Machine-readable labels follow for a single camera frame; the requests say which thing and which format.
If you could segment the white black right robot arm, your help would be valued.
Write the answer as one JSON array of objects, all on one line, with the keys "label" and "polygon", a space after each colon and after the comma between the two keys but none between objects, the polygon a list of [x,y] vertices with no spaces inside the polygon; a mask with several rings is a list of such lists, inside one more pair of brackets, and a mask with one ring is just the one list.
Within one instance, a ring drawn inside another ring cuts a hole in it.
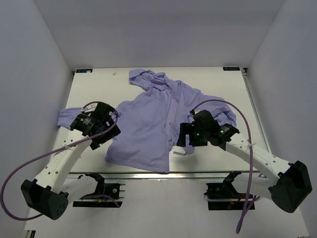
[{"label": "white black right robot arm", "polygon": [[207,146],[211,144],[231,153],[264,175],[253,178],[248,186],[248,176],[239,171],[231,172],[223,181],[224,193],[231,198],[247,189],[250,194],[272,200],[281,210],[293,213],[312,192],[307,166],[283,160],[263,148],[252,145],[235,127],[219,125],[210,112],[203,110],[194,115],[192,123],[180,125],[177,146]]}]

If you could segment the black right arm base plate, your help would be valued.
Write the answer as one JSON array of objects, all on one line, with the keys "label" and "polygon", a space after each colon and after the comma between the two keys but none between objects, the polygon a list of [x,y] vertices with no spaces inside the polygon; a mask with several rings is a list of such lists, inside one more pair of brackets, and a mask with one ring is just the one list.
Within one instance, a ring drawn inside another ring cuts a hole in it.
[{"label": "black right arm base plate", "polygon": [[222,182],[207,183],[204,196],[209,211],[242,211],[246,200],[245,193],[238,193],[232,182],[241,172],[232,171]]}]

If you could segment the lavender zip-up hooded jacket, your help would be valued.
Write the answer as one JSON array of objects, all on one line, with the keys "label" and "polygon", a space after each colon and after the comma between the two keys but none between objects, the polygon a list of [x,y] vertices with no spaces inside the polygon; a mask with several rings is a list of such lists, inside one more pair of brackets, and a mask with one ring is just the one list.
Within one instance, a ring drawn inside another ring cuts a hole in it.
[{"label": "lavender zip-up hooded jacket", "polygon": [[120,135],[101,148],[86,150],[75,172],[168,172],[169,152],[179,126],[190,122],[193,108],[208,110],[219,124],[236,125],[236,116],[211,91],[192,88],[189,81],[172,80],[148,69],[94,69],[76,73],[67,108],[57,124],[69,127],[80,108],[91,101],[111,104],[119,113]]}]

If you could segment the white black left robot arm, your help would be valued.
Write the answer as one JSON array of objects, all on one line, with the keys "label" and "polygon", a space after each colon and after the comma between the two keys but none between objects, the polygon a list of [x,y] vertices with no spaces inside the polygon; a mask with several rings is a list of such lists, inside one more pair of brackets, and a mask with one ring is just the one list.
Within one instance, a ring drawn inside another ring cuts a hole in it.
[{"label": "white black left robot arm", "polygon": [[111,195],[106,194],[105,179],[100,174],[86,172],[69,183],[66,183],[66,179],[87,148],[96,150],[120,134],[117,119],[115,108],[102,102],[98,102],[90,112],[81,111],[45,168],[32,181],[23,182],[21,191],[27,205],[57,220],[67,206],[77,199],[103,198],[114,201]]}]

